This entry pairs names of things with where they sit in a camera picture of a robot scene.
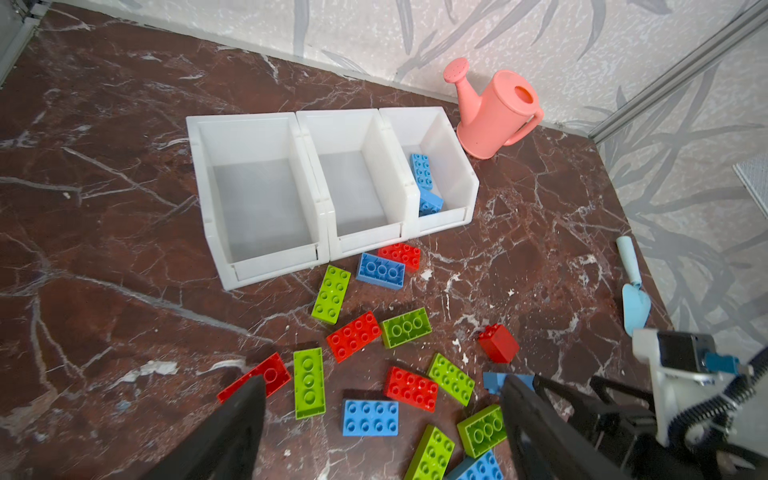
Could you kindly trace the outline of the light blue trowel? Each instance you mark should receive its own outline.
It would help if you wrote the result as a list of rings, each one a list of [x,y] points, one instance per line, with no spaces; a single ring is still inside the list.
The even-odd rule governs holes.
[[[624,329],[632,337],[636,329],[645,327],[650,315],[651,300],[642,288],[639,262],[632,239],[629,236],[621,236],[617,238],[616,244],[628,275],[628,282],[622,287],[622,306]]]

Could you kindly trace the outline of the green brick centre right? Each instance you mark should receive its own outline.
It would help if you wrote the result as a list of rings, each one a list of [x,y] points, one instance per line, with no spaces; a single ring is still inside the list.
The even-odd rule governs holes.
[[[427,375],[462,406],[470,403],[476,382],[441,353],[434,355]]]

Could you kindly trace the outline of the left white bin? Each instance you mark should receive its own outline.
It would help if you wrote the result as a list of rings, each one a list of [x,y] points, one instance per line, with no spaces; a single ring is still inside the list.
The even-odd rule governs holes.
[[[328,262],[327,215],[294,114],[186,122],[204,234],[225,289]]]

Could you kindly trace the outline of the middle white bin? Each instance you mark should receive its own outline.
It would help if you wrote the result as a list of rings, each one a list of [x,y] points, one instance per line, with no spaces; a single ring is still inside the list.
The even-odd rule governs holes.
[[[296,113],[328,218],[330,258],[413,238],[418,191],[377,109]]]

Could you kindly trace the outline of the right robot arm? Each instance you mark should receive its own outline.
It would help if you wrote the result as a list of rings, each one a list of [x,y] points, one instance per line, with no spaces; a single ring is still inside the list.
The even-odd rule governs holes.
[[[540,376],[533,388],[544,401],[549,391],[568,401],[568,424],[598,458],[634,479],[765,479],[767,458],[728,442],[741,407],[767,375],[767,350],[744,367],[723,391],[681,410],[666,402],[682,394],[662,368],[651,391],[599,376],[590,379],[594,397]]]

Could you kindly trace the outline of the red tall brick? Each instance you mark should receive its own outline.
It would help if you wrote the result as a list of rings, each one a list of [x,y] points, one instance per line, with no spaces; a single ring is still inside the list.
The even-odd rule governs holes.
[[[518,342],[501,324],[489,325],[477,337],[477,341],[489,356],[497,364],[509,364],[520,350]]]

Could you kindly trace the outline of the green brick bottom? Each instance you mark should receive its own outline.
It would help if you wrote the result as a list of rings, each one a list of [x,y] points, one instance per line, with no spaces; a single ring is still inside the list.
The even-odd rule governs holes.
[[[404,476],[405,480],[441,480],[455,442],[434,425],[428,425]]]

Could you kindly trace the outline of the blue brick bottom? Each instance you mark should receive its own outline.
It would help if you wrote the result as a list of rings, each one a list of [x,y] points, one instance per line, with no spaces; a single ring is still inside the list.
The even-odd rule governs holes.
[[[469,456],[453,468],[445,480],[503,480],[504,476],[492,450],[477,459]]]

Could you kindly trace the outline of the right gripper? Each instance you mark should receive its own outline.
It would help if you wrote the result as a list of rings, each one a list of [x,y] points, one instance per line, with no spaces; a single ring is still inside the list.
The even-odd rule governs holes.
[[[655,434],[654,401],[647,390],[603,377],[590,379],[593,396],[536,375],[534,392],[550,405],[551,393],[573,407],[567,425],[596,454],[632,479],[718,479],[717,457],[678,454],[660,445]]]

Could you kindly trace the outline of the green brick upright left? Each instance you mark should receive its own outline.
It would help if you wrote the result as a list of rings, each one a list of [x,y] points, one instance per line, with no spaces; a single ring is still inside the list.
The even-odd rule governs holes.
[[[323,353],[321,348],[293,353],[295,418],[323,415],[326,412]]]

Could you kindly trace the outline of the red brick near bins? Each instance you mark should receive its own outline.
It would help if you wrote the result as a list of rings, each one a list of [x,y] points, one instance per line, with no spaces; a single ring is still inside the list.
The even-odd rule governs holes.
[[[403,263],[406,270],[411,273],[416,273],[420,269],[421,250],[405,243],[381,247],[378,249],[377,256]]]

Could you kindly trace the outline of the white bin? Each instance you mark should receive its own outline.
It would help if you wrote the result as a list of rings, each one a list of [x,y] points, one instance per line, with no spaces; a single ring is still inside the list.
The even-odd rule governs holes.
[[[328,218],[330,258],[413,238],[418,191],[377,109],[296,113]]]
[[[391,127],[406,166],[423,155],[429,163],[430,192],[443,201],[440,211],[421,214],[418,206],[407,217],[410,238],[467,225],[472,221],[479,180],[465,155],[445,110],[439,106],[389,107],[379,110]]]
[[[328,262],[327,215],[294,114],[186,122],[204,234],[225,289]]]

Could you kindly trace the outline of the right white bin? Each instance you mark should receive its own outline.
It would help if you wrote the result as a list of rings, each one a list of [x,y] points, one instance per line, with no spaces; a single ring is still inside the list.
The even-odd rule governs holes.
[[[407,217],[410,238],[467,225],[472,221],[479,180],[465,155],[445,110],[439,106],[389,107],[379,110],[391,127],[406,166],[423,155],[429,163],[430,192],[443,201],[440,211],[421,214],[418,206]]]

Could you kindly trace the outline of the red brick centre left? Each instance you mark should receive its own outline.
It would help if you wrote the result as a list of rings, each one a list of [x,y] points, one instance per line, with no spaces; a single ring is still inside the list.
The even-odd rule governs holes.
[[[326,337],[331,352],[338,363],[342,363],[354,353],[382,335],[382,329],[372,311],[368,311]]]

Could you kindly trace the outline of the blue brick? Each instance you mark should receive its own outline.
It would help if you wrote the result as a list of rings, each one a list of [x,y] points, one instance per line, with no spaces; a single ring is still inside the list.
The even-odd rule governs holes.
[[[430,190],[419,188],[420,201],[419,201],[419,215],[427,216],[438,213],[442,210],[444,201],[441,197],[434,194]]]
[[[469,456],[453,468],[445,480],[503,480],[504,476],[492,450],[477,459]]]
[[[483,386],[489,394],[498,396],[508,376],[510,376],[510,373],[484,372]],[[522,381],[530,390],[534,389],[533,375],[514,374],[514,377]]]
[[[399,433],[397,401],[344,401],[342,434],[348,437],[394,437]]]
[[[431,191],[434,187],[429,158],[423,154],[412,153],[410,165],[416,184],[424,190]]]
[[[371,285],[400,290],[404,286],[405,273],[406,265],[401,262],[362,253],[356,279]]]

